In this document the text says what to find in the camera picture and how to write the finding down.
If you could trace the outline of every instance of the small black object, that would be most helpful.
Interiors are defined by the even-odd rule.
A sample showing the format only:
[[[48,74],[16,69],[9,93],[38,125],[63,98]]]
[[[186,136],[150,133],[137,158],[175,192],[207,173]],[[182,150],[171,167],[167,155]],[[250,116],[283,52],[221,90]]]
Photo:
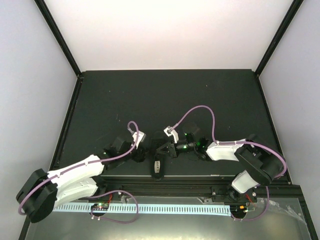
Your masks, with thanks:
[[[202,161],[212,161],[210,157],[208,157],[207,149],[211,142],[205,138],[202,138],[198,141],[194,146],[194,153],[197,155],[199,160]]]
[[[254,134],[250,135],[246,141],[267,146],[261,138]],[[252,147],[249,144],[238,148],[234,155],[253,180],[262,186],[270,185],[284,167],[282,162],[270,152],[259,147]]]
[[[225,204],[246,204],[249,200],[245,194],[237,192],[230,184],[215,184],[211,187],[212,201]],[[246,194],[250,196],[253,203],[257,202],[257,197],[253,196],[253,188],[250,188]]]
[[[109,158],[111,158],[111,154],[106,149],[104,149],[103,152],[99,152],[99,153],[94,154],[94,155],[96,155],[100,159],[109,159]]]
[[[194,142],[188,142],[187,140],[178,140],[174,144],[177,154],[189,153],[195,150],[196,144]]]
[[[194,123],[188,122],[183,127],[182,130],[189,143],[198,142],[200,139],[204,138],[204,134],[201,129]]]
[[[161,145],[156,149],[156,152],[160,155],[168,155],[173,159],[178,157],[175,144],[172,142],[166,142],[165,144]]]
[[[230,205],[230,212],[236,219],[243,219],[247,215],[245,209],[241,209],[239,205]]]
[[[46,179],[48,179],[48,174],[43,169],[34,171],[16,195],[18,203],[20,204],[32,189]],[[57,185],[50,181],[35,191],[35,193],[25,202],[22,209],[31,223],[37,223],[43,220],[52,212],[57,192]]]
[[[125,153],[133,144],[133,138],[129,132],[123,133],[115,138],[111,149],[114,149],[116,153]]]
[[[139,144],[138,148],[135,148],[131,152],[131,158],[136,163],[142,163],[146,159],[147,151],[142,143]]]
[[[151,177],[161,180],[165,176],[166,155],[162,154],[159,148],[168,147],[168,153],[175,154],[175,148],[171,143],[166,143],[166,135],[163,131],[156,131],[151,139],[150,148],[150,173]]]
[[[90,210],[99,210],[99,211],[107,211],[109,208],[109,204],[108,203],[96,203],[96,204],[93,204],[90,208]],[[105,212],[93,212],[92,213],[93,216],[96,216],[96,217],[101,217],[103,215],[105,215]]]

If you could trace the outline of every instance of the red wire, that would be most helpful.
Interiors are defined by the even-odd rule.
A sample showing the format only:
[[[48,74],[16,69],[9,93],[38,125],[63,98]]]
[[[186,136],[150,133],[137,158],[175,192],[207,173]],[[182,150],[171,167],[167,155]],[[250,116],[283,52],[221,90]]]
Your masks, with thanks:
[[[250,203],[252,203],[253,206],[256,207],[255,203],[251,200],[251,198],[249,197],[249,195],[246,194],[245,196],[246,196],[246,198],[250,201]]]
[[[109,201],[108,201],[108,204],[110,204],[111,199],[112,199],[112,194],[110,194],[110,195],[109,195]]]

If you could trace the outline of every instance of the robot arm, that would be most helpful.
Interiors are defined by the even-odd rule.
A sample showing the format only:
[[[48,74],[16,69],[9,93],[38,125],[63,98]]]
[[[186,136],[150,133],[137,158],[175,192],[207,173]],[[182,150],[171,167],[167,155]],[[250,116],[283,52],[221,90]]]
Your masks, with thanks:
[[[145,136],[146,135],[141,131],[139,132],[138,138],[137,132],[132,133],[133,140],[137,139],[136,149],[128,154],[128,157],[123,157],[125,161],[130,157],[134,159],[142,158],[138,151],[138,145],[144,141]],[[16,200],[21,203],[27,194],[41,182],[54,176],[58,176],[53,178],[43,187],[39,188],[22,207],[30,221],[32,223],[37,223],[46,218],[54,208],[62,204],[79,198],[94,196],[102,186],[99,185],[92,177],[99,176],[103,172],[104,168],[108,166],[109,162],[88,163],[119,156],[126,152],[131,146],[131,139],[118,136],[110,148],[104,149],[104,152],[101,154],[92,154],[80,162],[58,170],[44,172],[42,169],[38,169],[34,171],[26,181],[22,189],[17,194]]]
[[[231,183],[232,188],[240,194],[259,185],[270,185],[283,170],[283,163],[274,154],[256,146],[267,145],[256,135],[238,141],[210,142],[192,122],[183,126],[183,132],[185,139],[176,141],[179,139],[176,136],[174,142],[164,144],[157,152],[167,154],[171,158],[176,158],[180,153],[195,152],[201,160],[240,162],[245,171],[239,173]]]

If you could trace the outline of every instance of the black metal rail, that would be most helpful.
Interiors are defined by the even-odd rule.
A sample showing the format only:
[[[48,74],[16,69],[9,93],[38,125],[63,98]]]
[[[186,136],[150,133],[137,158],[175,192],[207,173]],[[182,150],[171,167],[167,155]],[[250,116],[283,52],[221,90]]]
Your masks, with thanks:
[[[64,119],[64,122],[62,125],[62,129],[61,129],[61,133],[60,133],[60,136],[58,139],[58,143],[56,145],[56,148],[55,148],[55,151],[53,154],[53,158],[52,158],[52,161],[50,164],[50,170],[54,170],[54,169],[59,168],[60,157],[61,157],[62,150],[63,150],[65,142],[66,142],[69,126],[70,126],[71,119],[72,119],[72,116],[75,111],[75,107],[76,107],[77,99],[78,99],[80,89],[82,86],[82,82],[83,82],[83,77],[82,76],[78,77],[76,80],[76,84],[75,84],[75,87],[73,90],[70,104],[69,104],[69,107],[66,112],[66,116],[65,116],[65,119]]]
[[[276,31],[270,45],[268,46],[265,54],[263,55],[262,60],[260,61],[257,69],[255,70],[255,74],[259,77],[264,68],[266,67],[269,59],[271,58],[272,54],[274,53],[276,47],[278,46],[280,40],[282,39],[283,35],[285,34],[287,28],[289,27],[292,19],[296,15],[298,9],[300,8],[301,4],[304,0],[293,0],[289,10],[287,11],[286,15],[284,16],[278,30]]]
[[[51,29],[55,39],[57,40],[59,46],[61,47],[66,59],[69,61],[75,75],[79,77],[81,75],[81,71],[76,63],[76,60],[74,59],[64,37],[62,36],[54,18],[52,17],[46,3],[44,0],[34,0],[37,4],[40,12],[42,13],[46,23],[48,24],[49,28]]]

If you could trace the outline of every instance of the black frame edge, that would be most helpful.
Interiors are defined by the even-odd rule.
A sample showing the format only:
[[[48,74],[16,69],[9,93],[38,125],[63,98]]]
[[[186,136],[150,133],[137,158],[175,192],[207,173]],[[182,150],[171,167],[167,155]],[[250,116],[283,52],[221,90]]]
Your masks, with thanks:
[[[70,126],[71,119],[72,119],[72,116],[73,116],[75,108],[76,108],[76,103],[78,100],[78,96],[80,93],[80,89],[81,89],[83,80],[84,80],[84,77],[82,75],[79,76],[76,80],[74,90],[72,93],[72,97],[70,100],[70,104],[69,104],[68,110],[65,115],[65,119],[64,119],[64,122],[62,125],[61,133],[60,133],[60,136],[59,136],[59,139],[58,139],[58,142],[57,142],[54,154],[53,154],[53,158],[52,158],[52,162],[50,164],[49,170],[53,170],[53,168],[57,168],[59,166],[59,160],[60,160],[62,151],[64,149],[69,126]]]
[[[258,67],[255,70],[255,74],[259,77],[266,67],[269,59],[271,58],[272,54],[274,53],[276,47],[278,46],[281,38],[285,34],[287,28],[289,27],[292,19],[294,19],[298,9],[300,8],[301,4],[304,0],[293,0],[291,6],[289,7],[288,11],[286,12],[279,28],[277,29],[270,45],[268,46],[266,52],[264,53]]]
[[[44,0],[34,0],[36,5],[38,6],[40,12],[42,13],[46,23],[48,24],[49,28],[51,29],[51,32],[53,33],[55,39],[57,40],[59,46],[61,47],[66,59],[70,63],[75,75],[79,77],[81,75],[81,71],[76,63],[76,60],[74,59],[64,37],[62,36],[54,18],[52,17],[46,3]]]
[[[303,213],[303,216],[304,216],[304,220],[305,220],[306,226],[307,226],[307,228],[309,230],[311,239],[312,240],[318,240],[319,238],[318,238],[318,235],[317,235],[317,231],[315,229],[314,223],[312,222],[311,215],[310,215],[307,203],[305,201],[300,201],[300,206],[301,206],[302,213]]]
[[[25,218],[21,232],[20,232],[20,236],[18,240],[25,240],[27,237],[27,233],[29,230],[29,226],[30,226],[30,220],[28,217]]]

